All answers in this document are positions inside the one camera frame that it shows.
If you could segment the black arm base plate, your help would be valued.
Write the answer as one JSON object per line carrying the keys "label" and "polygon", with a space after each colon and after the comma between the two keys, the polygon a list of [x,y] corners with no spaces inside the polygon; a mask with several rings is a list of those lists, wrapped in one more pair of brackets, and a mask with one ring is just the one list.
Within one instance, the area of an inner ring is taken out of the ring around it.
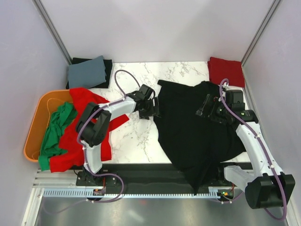
{"label": "black arm base plate", "polygon": [[[184,174],[168,163],[105,163],[98,174],[115,174],[121,177],[124,182],[123,191],[155,191],[192,192],[193,188],[184,178]],[[77,173],[77,186],[105,186],[112,191],[121,191],[121,182],[116,176],[95,177],[86,169]]]}

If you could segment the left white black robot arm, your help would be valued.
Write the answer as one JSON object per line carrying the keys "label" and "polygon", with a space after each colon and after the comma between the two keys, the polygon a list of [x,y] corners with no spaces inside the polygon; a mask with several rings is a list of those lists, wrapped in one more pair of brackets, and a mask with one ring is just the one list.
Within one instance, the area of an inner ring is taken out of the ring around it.
{"label": "left white black robot arm", "polygon": [[77,142],[82,145],[84,167],[88,172],[87,180],[93,185],[103,181],[101,161],[101,143],[109,131],[110,122],[132,112],[138,112],[139,118],[149,120],[159,115],[158,98],[155,91],[142,94],[139,91],[126,94],[122,99],[105,104],[89,103],[77,126]]}

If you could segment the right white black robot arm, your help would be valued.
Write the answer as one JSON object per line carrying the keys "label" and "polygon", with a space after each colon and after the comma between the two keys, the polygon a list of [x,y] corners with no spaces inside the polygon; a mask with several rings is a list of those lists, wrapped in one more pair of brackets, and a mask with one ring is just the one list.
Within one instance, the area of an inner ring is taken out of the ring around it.
{"label": "right white black robot arm", "polygon": [[276,163],[264,138],[253,110],[245,109],[241,90],[226,91],[225,97],[208,94],[196,112],[202,118],[230,125],[242,141],[251,161],[253,174],[239,166],[227,166],[215,174],[220,185],[234,183],[245,194],[252,209],[282,207],[286,209],[295,186],[291,174],[285,174]]}

